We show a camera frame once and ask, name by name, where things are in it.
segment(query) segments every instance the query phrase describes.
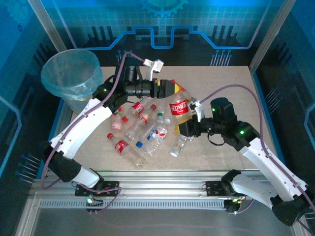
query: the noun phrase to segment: red bottle cap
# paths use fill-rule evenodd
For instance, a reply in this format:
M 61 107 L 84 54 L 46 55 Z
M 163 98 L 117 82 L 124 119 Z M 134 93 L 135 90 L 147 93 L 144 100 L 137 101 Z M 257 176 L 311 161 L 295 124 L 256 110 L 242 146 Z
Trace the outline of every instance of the red bottle cap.
M 112 139 L 114 137 L 114 135 L 112 134 L 112 133 L 109 133 L 108 135 L 107 135 L 107 138 L 108 139 Z

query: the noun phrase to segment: beige tabletop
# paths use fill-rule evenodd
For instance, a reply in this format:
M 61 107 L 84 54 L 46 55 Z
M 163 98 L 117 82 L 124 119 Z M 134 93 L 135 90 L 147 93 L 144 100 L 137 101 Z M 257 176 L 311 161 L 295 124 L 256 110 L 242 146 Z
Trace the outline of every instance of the beige tabletop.
M 103 67 L 104 78 L 114 74 L 114 67 Z M 146 68 L 141 68 L 142 74 L 146 74 Z M 159 74 L 154 75 L 158 79 L 175 79 L 180 85 L 195 98 L 203 99 L 213 91 L 229 84 L 242 84 L 255 91 L 249 69 L 247 66 L 164 66 Z M 239 120 L 250 123 L 256 130 L 259 130 L 258 108 L 254 98 L 243 88 L 228 88 L 216 97 L 226 97 L 233 103 L 235 114 Z M 210 101 L 205 104 L 205 113 L 211 117 Z M 126 111 L 131 104 L 123 105 Z M 165 117 L 170 117 L 167 108 Z M 107 139 L 111 132 L 111 119 L 104 121 L 81 145 L 75 160 L 86 167 L 97 171 L 104 170 L 135 170 L 123 157 L 119 156 Z M 264 138 L 266 144 L 274 151 L 274 146 L 269 135 L 268 128 L 264 121 Z M 115 134 L 123 137 L 124 133 Z M 212 141 L 220 143 L 220 135 L 211 137 Z M 192 142 L 186 143 L 184 150 L 178 157 L 169 154 L 175 142 L 175 134 L 172 130 L 167 134 L 164 142 L 156 151 L 153 157 L 146 157 L 147 163 L 144 170 L 230 170 L 230 169 L 257 169 L 247 158 L 239 154 L 234 148 L 225 144 L 216 147 L 209 143 L 207 135 L 203 134 Z M 129 144 L 136 150 L 136 141 Z

